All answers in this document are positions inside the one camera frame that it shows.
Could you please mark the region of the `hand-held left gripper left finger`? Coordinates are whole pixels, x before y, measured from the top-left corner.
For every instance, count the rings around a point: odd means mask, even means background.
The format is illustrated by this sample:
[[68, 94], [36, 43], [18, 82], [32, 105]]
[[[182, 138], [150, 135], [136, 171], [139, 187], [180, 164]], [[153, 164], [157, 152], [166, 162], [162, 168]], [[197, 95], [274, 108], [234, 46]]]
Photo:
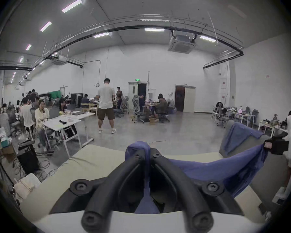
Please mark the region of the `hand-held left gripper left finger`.
[[103, 232], [112, 210], [134, 213], [144, 197], [146, 154], [137, 150], [107, 177], [78, 179], [60, 196], [50, 215], [84, 211], [86, 232]]

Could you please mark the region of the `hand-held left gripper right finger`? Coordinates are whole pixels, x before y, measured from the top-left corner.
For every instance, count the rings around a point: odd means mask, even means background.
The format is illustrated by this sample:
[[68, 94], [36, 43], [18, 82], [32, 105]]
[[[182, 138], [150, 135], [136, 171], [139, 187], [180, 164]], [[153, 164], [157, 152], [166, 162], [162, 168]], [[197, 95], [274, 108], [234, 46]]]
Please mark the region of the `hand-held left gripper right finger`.
[[212, 212], [244, 216], [222, 180], [207, 176], [210, 163], [166, 158], [157, 149], [149, 155], [149, 212], [183, 211], [190, 232], [206, 233]]

